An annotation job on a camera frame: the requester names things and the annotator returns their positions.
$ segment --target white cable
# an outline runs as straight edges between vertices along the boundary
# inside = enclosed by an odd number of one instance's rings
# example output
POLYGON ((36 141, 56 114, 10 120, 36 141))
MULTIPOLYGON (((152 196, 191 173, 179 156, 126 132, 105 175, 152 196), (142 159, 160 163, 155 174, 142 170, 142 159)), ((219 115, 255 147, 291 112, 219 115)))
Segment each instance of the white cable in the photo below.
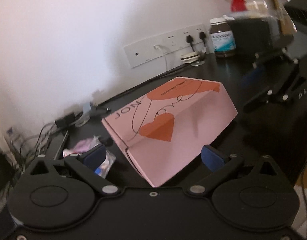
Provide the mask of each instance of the white cable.
POLYGON ((160 45, 154 45, 153 46, 155 49, 158 49, 162 52, 163 54, 163 57, 165 58, 165 62, 166 62, 166 71, 168 71, 168 63, 167 63, 167 57, 166 57, 166 54, 164 53, 163 51, 163 48, 160 46, 160 45))

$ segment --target small bottle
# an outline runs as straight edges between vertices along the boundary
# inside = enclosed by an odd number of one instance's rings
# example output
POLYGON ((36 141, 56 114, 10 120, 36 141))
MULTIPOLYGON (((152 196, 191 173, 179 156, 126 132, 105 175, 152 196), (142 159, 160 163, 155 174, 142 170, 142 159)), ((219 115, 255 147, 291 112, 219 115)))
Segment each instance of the small bottle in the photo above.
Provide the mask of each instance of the small bottle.
POLYGON ((236 53, 236 43, 230 26, 223 17, 210 20, 210 36, 217 57, 231 57, 236 53))

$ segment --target electrical socket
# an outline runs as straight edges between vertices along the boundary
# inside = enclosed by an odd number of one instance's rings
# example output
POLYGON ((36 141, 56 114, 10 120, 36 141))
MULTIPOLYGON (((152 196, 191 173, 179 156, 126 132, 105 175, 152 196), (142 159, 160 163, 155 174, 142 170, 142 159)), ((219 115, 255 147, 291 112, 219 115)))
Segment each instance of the electrical socket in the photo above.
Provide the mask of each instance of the electrical socket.
POLYGON ((202 42, 199 38, 200 32, 206 32, 203 24, 190 26, 180 30, 164 33, 154 37, 135 42, 124 47, 125 53, 129 60, 131 68, 137 67, 143 63, 151 61, 155 58, 162 57, 163 54, 159 49, 155 49, 155 45, 160 45, 165 54, 189 47, 186 37, 193 37, 193 44, 202 42))

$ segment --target red vase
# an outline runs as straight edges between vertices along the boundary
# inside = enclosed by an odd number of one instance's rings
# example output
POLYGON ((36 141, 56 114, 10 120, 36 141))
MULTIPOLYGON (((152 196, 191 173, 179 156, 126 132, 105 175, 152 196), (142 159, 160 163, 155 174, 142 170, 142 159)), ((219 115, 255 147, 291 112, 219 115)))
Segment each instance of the red vase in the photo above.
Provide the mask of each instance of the red vase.
POLYGON ((231 11, 232 12, 247 11, 246 1, 245 0, 232 0, 231 11))

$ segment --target pink cardboard box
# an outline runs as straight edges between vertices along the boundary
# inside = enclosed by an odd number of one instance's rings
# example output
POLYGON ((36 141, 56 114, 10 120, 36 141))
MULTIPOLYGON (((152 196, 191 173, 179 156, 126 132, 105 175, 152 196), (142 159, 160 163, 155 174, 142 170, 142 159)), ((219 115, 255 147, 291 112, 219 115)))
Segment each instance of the pink cardboard box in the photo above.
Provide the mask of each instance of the pink cardboard box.
POLYGON ((219 82, 177 77, 102 119, 131 165, 159 187, 234 119, 219 82))

